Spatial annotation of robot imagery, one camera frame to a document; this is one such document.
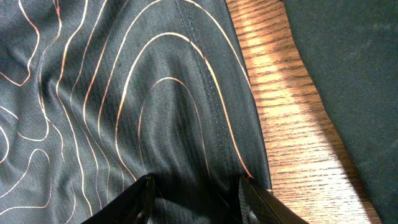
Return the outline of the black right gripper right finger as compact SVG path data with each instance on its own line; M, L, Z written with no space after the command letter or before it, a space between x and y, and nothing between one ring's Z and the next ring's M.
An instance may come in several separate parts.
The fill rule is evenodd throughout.
M308 224L250 177L239 178L238 196L245 224Z

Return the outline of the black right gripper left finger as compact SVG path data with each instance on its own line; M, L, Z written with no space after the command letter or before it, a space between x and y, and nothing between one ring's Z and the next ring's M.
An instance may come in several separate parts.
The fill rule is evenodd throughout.
M155 178L144 175L83 224L146 224L154 203Z

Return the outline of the black shirt with orange lines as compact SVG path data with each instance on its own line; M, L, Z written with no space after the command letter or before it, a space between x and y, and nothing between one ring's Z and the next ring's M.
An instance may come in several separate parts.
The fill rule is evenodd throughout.
M271 188L225 1L1 2L1 222L82 223L138 180L150 223L232 223Z

